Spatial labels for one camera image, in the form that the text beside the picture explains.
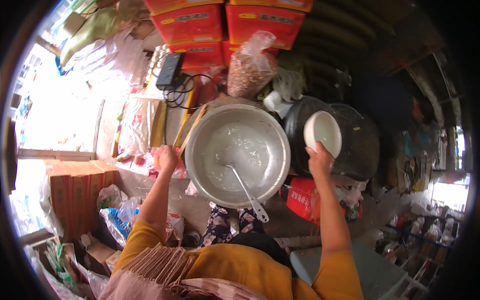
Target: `red box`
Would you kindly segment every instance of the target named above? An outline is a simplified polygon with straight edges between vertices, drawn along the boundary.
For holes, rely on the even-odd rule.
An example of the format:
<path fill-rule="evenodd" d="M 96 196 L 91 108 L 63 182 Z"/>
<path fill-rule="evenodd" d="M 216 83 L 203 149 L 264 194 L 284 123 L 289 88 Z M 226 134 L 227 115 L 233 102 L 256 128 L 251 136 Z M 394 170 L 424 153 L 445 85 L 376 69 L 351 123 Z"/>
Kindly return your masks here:
<path fill-rule="evenodd" d="M 223 3 L 223 0 L 144 0 L 152 16 L 191 6 Z"/>
<path fill-rule="evenodd" d="M 168 46 L 220 42 L 220 4 L 183 8 L 150 16 Z"/>
<path fill-rule="evenodd" d="M 230 57 L 232 56 L 232 53 L 238 49 L 240 49 L 240 45 L 233 45 L 229 41 L 222 41 L 223 61 L 225 66 L 230 66 Z M 273 57 L 276 57 L 280 50 L 276 48 L 268 48 L 264 51 L 270 53 Z"/>
<path fill-rule="evenodd" d="M 313 0 L 230 0 L 232 5 L 276 6 L 302 12 L 310 12 Z"/>
<path fill-rule="evenodd" d="M 241 45 L 257 30 L 265 30 L 276 36 L 273 48 L 290 50 L 305 18 L 302 12 L 268 6 L 227 5 L 225 9 L 233 45 Z"/>
<path fill-rule="evenodd" d="M 173 53 L 185 53 L 182 69 L 209 68 L 223 66 L 220 43 L 197 43 L 169 47 Z"/>

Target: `metal basin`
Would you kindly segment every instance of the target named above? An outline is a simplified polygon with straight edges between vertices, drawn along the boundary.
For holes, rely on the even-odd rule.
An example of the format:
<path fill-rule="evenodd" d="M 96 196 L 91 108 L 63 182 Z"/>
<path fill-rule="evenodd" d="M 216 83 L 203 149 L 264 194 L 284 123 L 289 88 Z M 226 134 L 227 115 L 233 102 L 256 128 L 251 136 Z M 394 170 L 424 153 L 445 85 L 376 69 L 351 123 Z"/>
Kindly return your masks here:
<path fill-rule="evenodd" d="M 245 104 L 228 104 L 205 114 L 192 131 L 185 150 L 188 175 L 199 193 L 210 201 L 230 208 L 250 207 L 245 192 L 225 191 L 213 185 L 206 175 L 203 153 L 212 132 L 229 123 L 248 125 L 265 141 L 268 164 L 263 179 L 250 187 L 260 203 L 272 197 L 285 182 L 290 168 L 290 146 L 280 124 L 267 112 Z"/>

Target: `person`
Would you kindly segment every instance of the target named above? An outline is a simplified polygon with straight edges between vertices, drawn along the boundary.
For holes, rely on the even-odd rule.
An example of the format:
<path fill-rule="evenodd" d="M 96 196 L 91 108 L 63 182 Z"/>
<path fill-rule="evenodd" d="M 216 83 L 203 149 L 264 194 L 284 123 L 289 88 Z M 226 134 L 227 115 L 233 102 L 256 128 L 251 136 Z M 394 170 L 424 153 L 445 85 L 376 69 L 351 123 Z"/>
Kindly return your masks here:
<path fill-rule="evenodd" d="M 229 234 L 226 209 L 215 206 L 196 252 L 165 247 L 168 185 L 177 164 L 161 150 L 161 171 L 140 208 L 100 299 L 362 299 L 347 223 L 333 190 L 332 155 L 317 142 L 309 168 L 321 197 L 322 256 L 312 286 L 296 277 L 288 256 L 265 234 L 251 209 L 241 209 L 240 233 Z"/>

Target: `concrete floor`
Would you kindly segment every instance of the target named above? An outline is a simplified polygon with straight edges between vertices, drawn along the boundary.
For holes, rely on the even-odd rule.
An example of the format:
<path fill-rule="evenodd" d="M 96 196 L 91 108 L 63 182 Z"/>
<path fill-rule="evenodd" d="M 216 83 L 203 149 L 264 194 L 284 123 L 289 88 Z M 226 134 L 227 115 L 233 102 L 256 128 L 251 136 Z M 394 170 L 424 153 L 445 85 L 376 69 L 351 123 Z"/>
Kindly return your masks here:
<path fill-rule="evenodd" d="M 121 111 L 123 101 L 106 100 L 100 119 L 97 141 L 97 159 L 113 163 L 110 157 L 112 137 L 116 128 L 116 117 Z M 167 125 L 168 141 L 174 137 L 178 127 Z M 142 199 L 148 195 L 154 179 L 135 174 L 129 171 L 119 171 L 118 186 L 129 196 L 140 196 Z M 186 179 L 172 179 L 168 195 L 168 209 L 185 217 L 186 230 L 196 230 L 203 233 L 210 215 L 209 201 L 201 196 L 185 195 L 189 183 Z M 363 217 L 348 225 L 352 238 L 359 237 L 371 228 L 381 228 L 384 224 L 401 211 L 409 210 L 412 200 L 428 198 L 429 191 L 416 194 L 399 196 L 397 191 L 391 190 L 385 194 L 377 204 L 375 200 L 364 195 L 362 202 Z M 285 201 L 275 195 L 266 202 L 265 208 L 270 216 L 270 222 L 264 225 L 265 231 L 274 238 L 307 237 L 319 235 L 318 227 L 297 216 L 287 208 Z M 231 224 L 238 229 L 238 215 L 235 210 L 230 210 Z"/>

